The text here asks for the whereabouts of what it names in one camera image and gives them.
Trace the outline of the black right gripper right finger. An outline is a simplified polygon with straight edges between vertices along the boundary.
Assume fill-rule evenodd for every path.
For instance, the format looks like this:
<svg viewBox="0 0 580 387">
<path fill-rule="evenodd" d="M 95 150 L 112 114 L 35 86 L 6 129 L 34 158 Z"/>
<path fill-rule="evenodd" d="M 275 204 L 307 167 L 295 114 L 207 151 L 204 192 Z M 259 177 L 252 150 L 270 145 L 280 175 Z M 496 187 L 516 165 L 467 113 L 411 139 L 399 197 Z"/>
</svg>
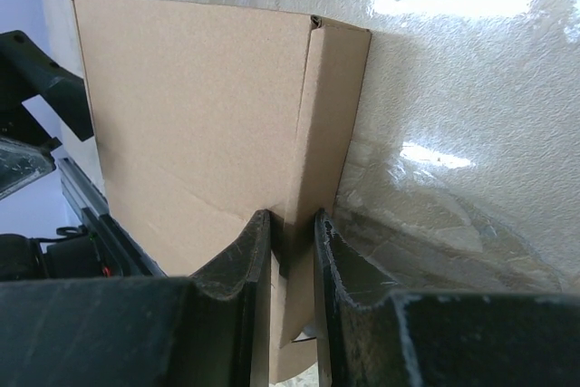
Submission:
<svg viewBox="0 0 580 387">
<path fill-rule="evenodd" d="M 399 289 L 314 218 L 323 386 L 576 386 L 579 299 Z"/>
</svg>

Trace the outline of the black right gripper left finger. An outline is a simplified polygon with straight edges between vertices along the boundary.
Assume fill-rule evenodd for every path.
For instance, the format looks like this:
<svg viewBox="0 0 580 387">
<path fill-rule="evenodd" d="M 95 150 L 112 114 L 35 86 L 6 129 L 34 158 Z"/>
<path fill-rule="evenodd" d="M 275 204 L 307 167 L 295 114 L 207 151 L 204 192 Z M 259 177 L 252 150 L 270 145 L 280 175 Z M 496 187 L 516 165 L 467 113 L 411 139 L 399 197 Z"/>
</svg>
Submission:
<svg viewBox="0 0 580 387">
<path fill-rule="evenodd" d="M 4 386 L 265 386 L 271 216 L 191 276 L 1 279 Z"/>
</svg>

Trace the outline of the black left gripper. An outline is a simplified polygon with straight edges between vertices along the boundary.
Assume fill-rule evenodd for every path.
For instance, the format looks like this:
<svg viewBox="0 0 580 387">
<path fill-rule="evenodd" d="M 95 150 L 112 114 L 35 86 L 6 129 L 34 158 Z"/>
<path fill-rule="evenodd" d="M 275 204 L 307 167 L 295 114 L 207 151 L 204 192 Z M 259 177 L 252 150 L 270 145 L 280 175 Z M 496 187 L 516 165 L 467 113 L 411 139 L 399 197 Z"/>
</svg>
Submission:
<svg viewBox="0 0 580 387">
<path fill-rule="evenodd" d="M 54 61 L 20 30 L 1 34 L 1 199 L 56 170 L 51 136 L 22 102 L 40 95 L 76 137 L 94 135 L 81 77 Z"/>
</svg>

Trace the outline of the brown cardboard paper box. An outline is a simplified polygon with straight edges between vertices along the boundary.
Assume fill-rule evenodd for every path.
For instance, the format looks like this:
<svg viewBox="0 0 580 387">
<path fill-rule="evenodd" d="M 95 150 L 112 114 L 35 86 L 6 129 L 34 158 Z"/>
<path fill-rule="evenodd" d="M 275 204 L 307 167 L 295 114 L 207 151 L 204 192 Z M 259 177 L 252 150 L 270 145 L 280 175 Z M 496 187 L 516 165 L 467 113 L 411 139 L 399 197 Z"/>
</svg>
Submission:
<svg viewBox="0 0 580 387">
<path fill-rule="evenodd" d="M 112 218 L 170 276 L 272 214 L 269 380 L 312 366 L 314 216 L 334 205 L 372 35 L 317 15 L 72 0 Z"/>
</svg>

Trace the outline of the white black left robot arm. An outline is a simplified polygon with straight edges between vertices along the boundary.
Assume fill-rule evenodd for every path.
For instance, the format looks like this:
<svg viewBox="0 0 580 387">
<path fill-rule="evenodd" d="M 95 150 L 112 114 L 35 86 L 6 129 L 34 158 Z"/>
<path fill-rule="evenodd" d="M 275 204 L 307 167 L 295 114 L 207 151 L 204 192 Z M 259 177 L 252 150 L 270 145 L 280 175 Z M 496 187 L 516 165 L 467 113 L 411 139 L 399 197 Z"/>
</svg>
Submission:
<svg viewBox="0 0 580 387">
<path fill-rule="evenodd" d="M 94 134 L 83 80 L 64 69 L 22 31 L 1 35 L 1 196 L 6 198 L 56 169 L 61 141 L 24 107 L 42 97 L 79 140 Z M 54 239 L 1 236 L 1 279 L 106 277 L 95 242 L 84 227 Z"/>
</svg>

